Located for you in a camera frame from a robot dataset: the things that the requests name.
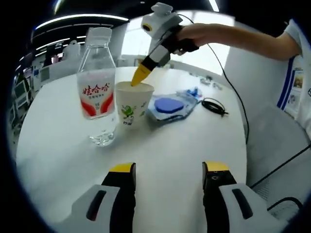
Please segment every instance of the monitor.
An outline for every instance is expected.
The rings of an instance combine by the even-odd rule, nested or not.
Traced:
[[[26,93],[26,89],[25,89],[24,82],[18,83],[18,84],[16,85],[14,91],[15,91],[16,98],[19,98],[21,95],[23,95],[24,93]]]
[[[50,78],[50,68],[44,67],[40,70],[41,82]]]

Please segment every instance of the white paper cup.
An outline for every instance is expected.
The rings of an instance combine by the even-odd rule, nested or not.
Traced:
[[[131,82],[120,82],[115,86],[116,104],[120,124],[133,129],[143,120],[154,87],[145,83],[131,86]]]

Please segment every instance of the round table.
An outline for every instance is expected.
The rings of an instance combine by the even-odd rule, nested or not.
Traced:
[[[132,79],[136,67],[119,67],[116,82]],[[228,164],[238,183],[246,181],[246,145],[235,93],[200,83],[175,69],[155,69],[144,81],[154,94],[199,87],[220,101],[221,117],[202,105],[184,120],[120,136],[100,148],[87,137],[76,75],[42,87],[24,120],[17,146],[17,170],[31,201],[48,224],[62,221],[71,205],[116,164],[137,164],[135,233],[206,232],[202,162]]]

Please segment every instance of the yellow tip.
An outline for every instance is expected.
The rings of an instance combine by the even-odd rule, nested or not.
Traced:
[[[150,73],[151,73],[151,70],[149,70],[147,67],[140,64],[137,70],[135,71],[131,85],[136,86],[140,84],[145,78],[148,77]]]
[[[228,171],[227,164],[222,162],[205,161],[208,171]]]
[[[135,163],[118,164],[109,170],[109,172],[131,172],[131,167]]]

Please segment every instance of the blue sponge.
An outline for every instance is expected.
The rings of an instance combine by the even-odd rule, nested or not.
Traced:
[[[155,101],[155,109],[160,113],[171,114],[184,108],[184,103],[171,98],[160,98]]]

